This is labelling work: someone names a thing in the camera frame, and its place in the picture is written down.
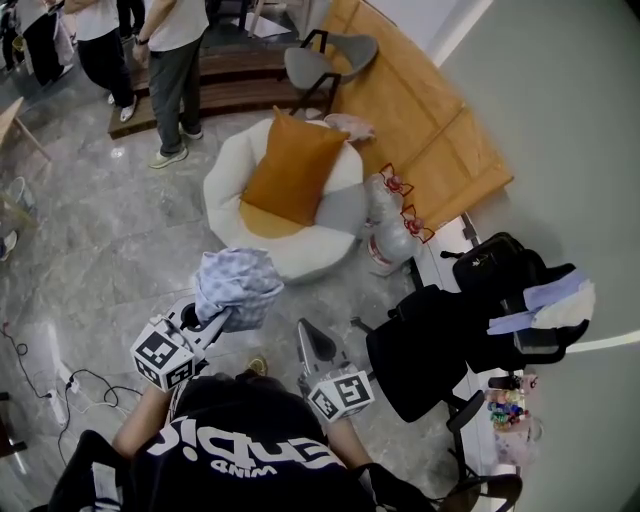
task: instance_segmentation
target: bottle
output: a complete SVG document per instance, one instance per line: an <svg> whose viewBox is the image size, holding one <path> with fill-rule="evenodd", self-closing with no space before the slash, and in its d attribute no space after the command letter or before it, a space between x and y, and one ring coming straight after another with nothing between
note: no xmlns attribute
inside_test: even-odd
<svg viewBox="0 0 640 512"><path fill-rule="evenodd" d="M407 219L402 215L395 215L376 226L367 243L367 251L373 261L373 265L369 266L370 272L388 276L415 256L423 228L422 219Z"/></svg>
<svg viewBox="0 0 640 512"><path fill-rule="evenodd" d="M402 178L376 173L364 182L369 208L365 227L373 228L402 211Z"/></svg>

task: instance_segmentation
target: blue checkered cloth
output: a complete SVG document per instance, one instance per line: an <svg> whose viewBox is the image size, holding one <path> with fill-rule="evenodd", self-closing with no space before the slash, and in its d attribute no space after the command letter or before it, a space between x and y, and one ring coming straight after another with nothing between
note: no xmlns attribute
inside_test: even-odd
<svg viewBox="0 0 640 512"><path fill-rule="evenodd" d="M223 309L232 308L223 331L259 329L283 288L266 251L205 252L196 272L196 315L206 323Z"/></svg>

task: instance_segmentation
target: wall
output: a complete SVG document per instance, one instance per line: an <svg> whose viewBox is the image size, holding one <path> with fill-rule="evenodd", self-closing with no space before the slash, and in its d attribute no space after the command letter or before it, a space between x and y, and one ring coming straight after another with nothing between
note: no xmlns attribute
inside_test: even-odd
<svg viewBox="0 0 640 512"><path fill-rule="evenodd" d="M631 512L640 484L640 343L536 368L527 406L544 423L517 512Z"/></svg>
<svg viewBox="0 0 640 512"><path fill-rule="evenodd" d="M515 178L472 221L592 277L583 341L640 327L639 55L622 0L496 0L441 67Z"/></svg>
<svg viewBox="0 0 640 512"><path fill-rule="evenodd" d="M419 48L425 49L456 4L466 0L367 0L393 21Z"/></svg>

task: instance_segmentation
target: power strip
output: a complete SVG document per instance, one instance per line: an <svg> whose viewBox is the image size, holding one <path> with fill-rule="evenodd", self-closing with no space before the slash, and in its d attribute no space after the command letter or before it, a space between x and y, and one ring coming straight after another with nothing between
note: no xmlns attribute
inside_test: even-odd
<svg viewBox="0 0 640 512"><path fill-rule="evenodd" d="M62 401L58 398L58 393L55 389L50 389L49 394L49 403L51 404L51 408L53 409L53 413L56 416L56 421L58 425L61 427L67 423L67 416L64 412L64 408L62 406Z"/></svg>

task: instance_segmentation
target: orange pillow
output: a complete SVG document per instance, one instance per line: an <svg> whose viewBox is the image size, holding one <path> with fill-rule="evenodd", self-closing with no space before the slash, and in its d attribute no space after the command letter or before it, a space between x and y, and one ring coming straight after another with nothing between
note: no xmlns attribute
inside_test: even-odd
<svg viewBox="0 0 640 512"><path fill-rule="evenodd" d="M313 226L342 144L349 134L305 123L274 107L267 154L258 164L242 200L303 226Z"/></svg>

